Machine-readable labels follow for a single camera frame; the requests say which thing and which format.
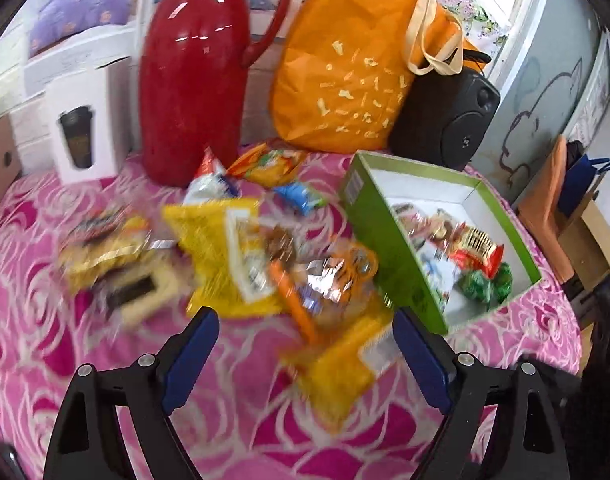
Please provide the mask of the cracker sandwich pack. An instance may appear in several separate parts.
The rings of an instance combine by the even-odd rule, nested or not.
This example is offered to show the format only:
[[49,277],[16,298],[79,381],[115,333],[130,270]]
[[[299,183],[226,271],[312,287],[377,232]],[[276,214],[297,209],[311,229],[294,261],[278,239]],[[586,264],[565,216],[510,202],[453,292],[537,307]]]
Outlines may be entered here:
[[105,317],[133,330],[157,312],[186,299],[194,289],[191,269],[171,252],[154,252],[105,275],[96,298]]

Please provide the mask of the yellow popcorn snack pack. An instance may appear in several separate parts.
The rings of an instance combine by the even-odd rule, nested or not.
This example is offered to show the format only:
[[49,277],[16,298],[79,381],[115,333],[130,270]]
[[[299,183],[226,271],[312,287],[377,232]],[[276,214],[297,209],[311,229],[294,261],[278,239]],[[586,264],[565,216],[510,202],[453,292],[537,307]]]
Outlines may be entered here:
[[138,261],[151,236],[150,220],[134,208],[106,208],[82,220],[62,239],[58,270],[68,290],[77,294]]

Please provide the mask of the red brown snack pack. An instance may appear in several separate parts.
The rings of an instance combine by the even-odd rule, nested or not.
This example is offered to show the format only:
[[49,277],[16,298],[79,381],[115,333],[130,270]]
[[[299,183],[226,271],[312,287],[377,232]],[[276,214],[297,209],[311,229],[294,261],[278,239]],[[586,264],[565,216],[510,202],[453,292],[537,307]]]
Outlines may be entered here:
[[448,257],[461,270],[480,270],[492,280],[500,269],[504,246],[498,245],[475,226],[461,223],[454,230],[448,246]]

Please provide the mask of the yellow barcode snack pack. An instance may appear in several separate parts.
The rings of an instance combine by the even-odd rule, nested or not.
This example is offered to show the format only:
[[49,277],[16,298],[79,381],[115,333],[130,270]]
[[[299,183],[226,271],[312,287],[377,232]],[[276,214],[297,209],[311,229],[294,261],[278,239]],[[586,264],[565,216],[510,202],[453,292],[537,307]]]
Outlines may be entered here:
[[393,311],[366,311],[329,338],[285,352],[281,362],[326,429],[337,432],[365,394],[400,358]]

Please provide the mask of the large yellow snack bag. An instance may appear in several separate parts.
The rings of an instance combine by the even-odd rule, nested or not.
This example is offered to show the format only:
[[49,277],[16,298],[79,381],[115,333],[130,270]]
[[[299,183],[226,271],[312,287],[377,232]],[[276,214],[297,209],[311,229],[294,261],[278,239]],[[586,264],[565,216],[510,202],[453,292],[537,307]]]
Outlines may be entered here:
[[248,197],[162,209],[195,273],[196,289],[186,305],[190,318],[202,307],[232,320],[282,313],[265,250],[273,224],[261,222],[258,212],[258,200]]

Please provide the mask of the orange tiger snack pack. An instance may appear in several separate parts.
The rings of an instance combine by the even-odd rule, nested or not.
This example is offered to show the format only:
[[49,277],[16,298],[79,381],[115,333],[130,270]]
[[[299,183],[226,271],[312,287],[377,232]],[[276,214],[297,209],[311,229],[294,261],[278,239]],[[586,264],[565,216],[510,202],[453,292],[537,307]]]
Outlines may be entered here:
[[367,310],[376,272],[375,252],[346,238],[333,242],[320,258],[268,264],[271,281],[308,344],[318,344]]

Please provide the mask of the green candy pack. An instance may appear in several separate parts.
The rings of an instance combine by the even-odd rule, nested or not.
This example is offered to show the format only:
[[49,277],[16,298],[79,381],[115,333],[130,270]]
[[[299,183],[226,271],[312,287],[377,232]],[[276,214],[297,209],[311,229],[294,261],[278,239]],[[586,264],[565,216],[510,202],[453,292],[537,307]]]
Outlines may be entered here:
[[513,274],[510,266],[503,262],[493,278],[488,278],[482,270],[475,270],[463,275],[458,287],[469,300],[490,308],[509,298],[513,290]]

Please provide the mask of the green cardboard box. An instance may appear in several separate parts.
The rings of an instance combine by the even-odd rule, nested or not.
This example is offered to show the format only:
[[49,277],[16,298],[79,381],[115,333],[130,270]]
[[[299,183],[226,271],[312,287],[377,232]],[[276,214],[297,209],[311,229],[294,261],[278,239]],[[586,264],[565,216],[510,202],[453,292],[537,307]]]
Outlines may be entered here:
[[378,256],[375,283],[393,307],[409,307],[432,333],[447,335],[500,307],[469,300],[458,290],[443,302],[427,279],[420,254],[394,207],[416,206],[424,214],[445,211],[479,228],[504,247],[502,261],[513,276],[508,300],[521,298],[542,275],[514,222],[487,183],[465,172],[415,160],[359,151],[340,189],[355,237]]

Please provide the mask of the orange chair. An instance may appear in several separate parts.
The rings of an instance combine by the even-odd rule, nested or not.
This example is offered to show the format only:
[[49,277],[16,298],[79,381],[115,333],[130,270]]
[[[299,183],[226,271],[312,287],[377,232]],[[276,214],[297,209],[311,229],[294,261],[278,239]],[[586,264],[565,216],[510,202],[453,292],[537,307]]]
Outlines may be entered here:
[[556,279],[564,284],[574,269],[558,241],[560,228],[555,213],[566,173],[567,149],[564,136],[557,136],[544,166],[518,203],[518,218],[536,240]]

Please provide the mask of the white red snack pack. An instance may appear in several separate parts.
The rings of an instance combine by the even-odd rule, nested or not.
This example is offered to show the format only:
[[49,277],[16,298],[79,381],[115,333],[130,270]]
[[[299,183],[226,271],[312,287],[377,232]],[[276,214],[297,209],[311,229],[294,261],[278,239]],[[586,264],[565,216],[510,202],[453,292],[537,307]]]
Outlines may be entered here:
[[186,190],[183,205],[198,205],[209,200],[230,200],[239,197],[239,189],[227,177],[220,160],[210,148],[206,148],[201,165]]

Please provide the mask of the blue small snack pack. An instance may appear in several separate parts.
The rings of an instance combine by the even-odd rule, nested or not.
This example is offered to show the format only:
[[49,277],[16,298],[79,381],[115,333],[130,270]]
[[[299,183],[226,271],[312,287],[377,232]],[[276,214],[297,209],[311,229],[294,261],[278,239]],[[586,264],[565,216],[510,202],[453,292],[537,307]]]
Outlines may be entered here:
[[293,181],[277,186],[273,192],[301,216],[308,216],[316,209],[326,206],[326,198],[303,182]]

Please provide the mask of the white coffee cup box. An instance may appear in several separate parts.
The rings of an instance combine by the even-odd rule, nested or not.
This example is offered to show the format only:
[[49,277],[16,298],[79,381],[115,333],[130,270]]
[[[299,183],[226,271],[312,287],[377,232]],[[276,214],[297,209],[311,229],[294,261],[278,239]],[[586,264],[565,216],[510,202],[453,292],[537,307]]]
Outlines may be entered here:
[[130,58],[54,78],[44,92],[52,157],[64,184],[114,178],[130,149]]

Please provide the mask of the black speaker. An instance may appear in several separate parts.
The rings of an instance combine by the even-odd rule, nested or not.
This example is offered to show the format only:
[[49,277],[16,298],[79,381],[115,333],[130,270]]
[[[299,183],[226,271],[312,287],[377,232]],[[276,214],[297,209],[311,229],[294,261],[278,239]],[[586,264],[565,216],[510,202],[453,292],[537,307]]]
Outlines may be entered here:
[[388,149],[398,157],[461,170],[482,144],[499,104],[498,90],[472,68],[454,76],[419,76],[390,130]]

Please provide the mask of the red thermos jug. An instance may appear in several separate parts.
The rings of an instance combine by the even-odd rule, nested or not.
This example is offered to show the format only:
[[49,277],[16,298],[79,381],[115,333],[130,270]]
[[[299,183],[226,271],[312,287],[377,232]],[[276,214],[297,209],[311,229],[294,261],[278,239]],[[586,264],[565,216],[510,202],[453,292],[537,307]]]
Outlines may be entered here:
[[139,72],[143,166],[161,185],[184,188],[206,148],[239,156],[247,75],[276,38],[291,0],[279,0],[267,30],[250,36],[247,0],[160,0]]

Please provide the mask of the orange tote bag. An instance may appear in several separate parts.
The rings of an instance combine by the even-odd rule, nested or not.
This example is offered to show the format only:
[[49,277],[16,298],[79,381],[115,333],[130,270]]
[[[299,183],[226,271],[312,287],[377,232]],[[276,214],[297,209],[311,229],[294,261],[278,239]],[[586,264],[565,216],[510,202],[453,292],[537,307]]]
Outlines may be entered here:
[[382,150],[409,91],[460,74],[472,47],[437,0],[306,0],[274,74],[273,127],[309,151]]

